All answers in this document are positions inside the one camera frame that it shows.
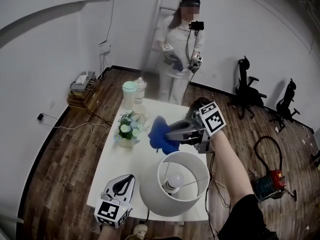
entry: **woman's long hair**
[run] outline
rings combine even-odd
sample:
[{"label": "woman's long hair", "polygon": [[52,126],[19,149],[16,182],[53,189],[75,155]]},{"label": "woman's long hair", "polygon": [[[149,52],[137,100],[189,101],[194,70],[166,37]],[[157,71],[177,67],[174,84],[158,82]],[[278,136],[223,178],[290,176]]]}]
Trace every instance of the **woman's long hair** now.
[{"label": "woman's long hair", "polygon": [[173,14],[173,19],[169,24],[168,29],[173,30],[180,25],[181,25],[181,7],[179,6],[179,8]]}]

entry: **mint green lid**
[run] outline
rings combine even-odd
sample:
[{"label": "mint green lid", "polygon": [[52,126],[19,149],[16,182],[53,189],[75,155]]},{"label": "mint green lid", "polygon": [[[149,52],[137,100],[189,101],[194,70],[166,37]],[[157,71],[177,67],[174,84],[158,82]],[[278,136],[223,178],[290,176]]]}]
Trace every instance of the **mint green lid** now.
[{"label": "mint green lid", "polygon": [[122,85],[122,90],[126,93],[134,93],[137,91],[137,83],[133,81],[127,81]]}]

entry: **white lampshade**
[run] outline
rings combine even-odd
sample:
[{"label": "white lampshade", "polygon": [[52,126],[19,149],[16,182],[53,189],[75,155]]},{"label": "white lampshade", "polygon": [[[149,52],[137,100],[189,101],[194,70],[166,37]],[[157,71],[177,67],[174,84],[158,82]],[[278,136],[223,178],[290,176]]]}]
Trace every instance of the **white lampshade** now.
[{"label": "white lampshade", "polygon": [[[147,169],[140,181],[140,195],[155,214],[174,217],[188,211],[206,193],[209,180],[207,165],[200,158],[177,151]],[[167,183],[175,188],[171,195],[163,187]]]}]

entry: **ladder rung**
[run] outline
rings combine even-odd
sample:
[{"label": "ladder rung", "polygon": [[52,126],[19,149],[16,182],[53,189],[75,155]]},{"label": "ladder rung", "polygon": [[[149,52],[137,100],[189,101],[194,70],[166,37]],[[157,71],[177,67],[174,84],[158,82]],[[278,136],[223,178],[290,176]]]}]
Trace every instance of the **ladder rung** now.
[{"label": "ladder rung", "polygon": [[171,8],[171,7],[165,7],[165,6],[160,6],[160,10],[161,9],[165,9],[165,10],[169,10],[169,11],[176,11],[176,8]]}]

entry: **vacuum hose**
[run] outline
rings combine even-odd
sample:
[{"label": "vacuum hose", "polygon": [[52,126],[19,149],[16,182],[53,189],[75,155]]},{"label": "vacuum hose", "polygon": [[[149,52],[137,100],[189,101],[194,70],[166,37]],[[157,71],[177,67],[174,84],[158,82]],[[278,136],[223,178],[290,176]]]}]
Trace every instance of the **vacuum hose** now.
[{"label": "vacuum hose", "polygon": [[264,165],[265,169],[266,169],[266,173],[268,174],[270,172],[269,166],[266,164],[266,162],[260,157],[260,155],[258,154],[257,151],[257,147],[260,143],[260,141],[262,141],[263,139],[270,139],[273,141],[273,143],[276,145],[276,147],[279,150],[279,156],[280,156],[280,165],[279,165],[279,170],[282,171],[282,152],[281,149],[279,147],[279,144],[276,142],[276,140],[270,136],[263,136],[260,139],[258,139],[258,141],[256,142],[256,144],[254,145],[254,152],[256,157],[261,161],[261,163]]}]

